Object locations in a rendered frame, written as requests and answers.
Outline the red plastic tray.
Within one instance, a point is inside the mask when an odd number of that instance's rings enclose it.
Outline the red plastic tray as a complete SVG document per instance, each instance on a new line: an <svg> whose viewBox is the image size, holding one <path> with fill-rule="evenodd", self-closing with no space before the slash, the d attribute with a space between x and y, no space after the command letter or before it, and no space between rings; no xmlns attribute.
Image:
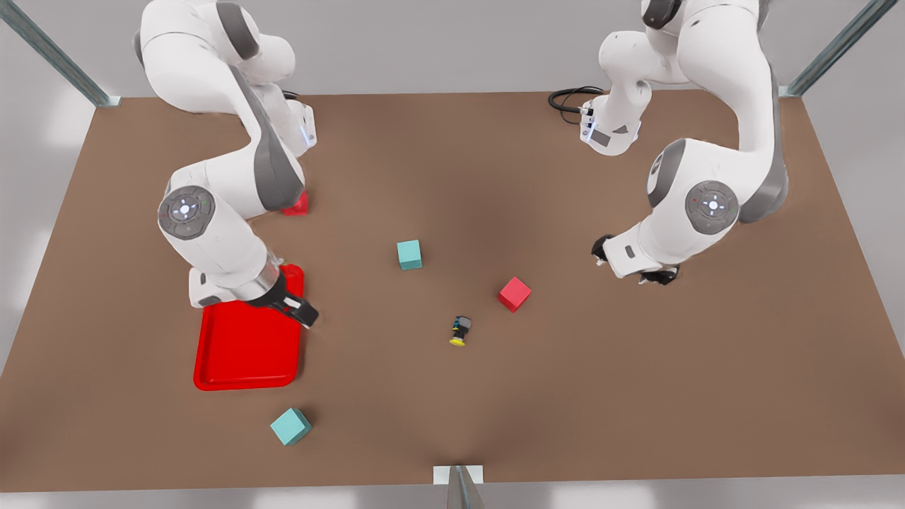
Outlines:
<svg viewBox="0 0 905 509"><path fill-rule="evenodd" d="M204 308L195 356L198 390L274 389L287 386L304 357L305 329L271 308L242 302Z"/></svg>

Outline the silver frame post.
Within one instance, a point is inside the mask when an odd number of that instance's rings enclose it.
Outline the silver frame post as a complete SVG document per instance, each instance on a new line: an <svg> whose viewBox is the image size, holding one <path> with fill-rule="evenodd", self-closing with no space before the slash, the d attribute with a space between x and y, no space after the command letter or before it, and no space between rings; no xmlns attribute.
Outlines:
<svg viewBox="0 0 905 509"><path fill-rule="evenodd" d="M0 0L0 19L94 107L120 106L122 97L107 94L13 0Z"/></svg>
<svg viewBox="0 0 905 509"><path fill-rule="evenodd" d="M478 490L484 466L433 466L433 483L448 486L446 509L486 509Z"/></svg>
<svg viewBox="0 0 905 509"><path fill-rule="evenodd" d="M868 0L790 84L778 88L779 97L801 98L897 3L899 0Z"/></svg>

